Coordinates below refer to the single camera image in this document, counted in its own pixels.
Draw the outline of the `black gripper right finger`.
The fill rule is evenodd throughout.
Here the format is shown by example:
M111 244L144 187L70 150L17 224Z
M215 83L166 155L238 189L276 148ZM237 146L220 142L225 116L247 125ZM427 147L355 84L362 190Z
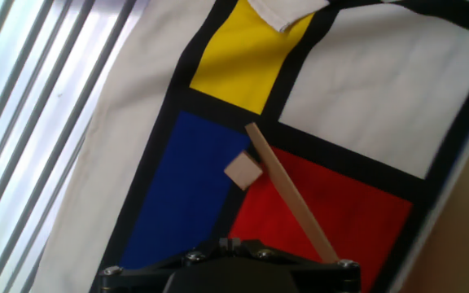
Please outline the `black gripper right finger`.
M284 270L299 292L360 292L361 266L353 260L322 264L266 246L260 240L229 239L230 254Z

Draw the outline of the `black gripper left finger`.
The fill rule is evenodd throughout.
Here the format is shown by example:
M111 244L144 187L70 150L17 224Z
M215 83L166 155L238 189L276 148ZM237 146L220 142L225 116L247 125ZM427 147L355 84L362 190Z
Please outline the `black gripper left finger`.
M228 238L209 239L190 250L141 269L108 266L98 271L90 292L162 292L170 276L179 269L227 256L229 248Z

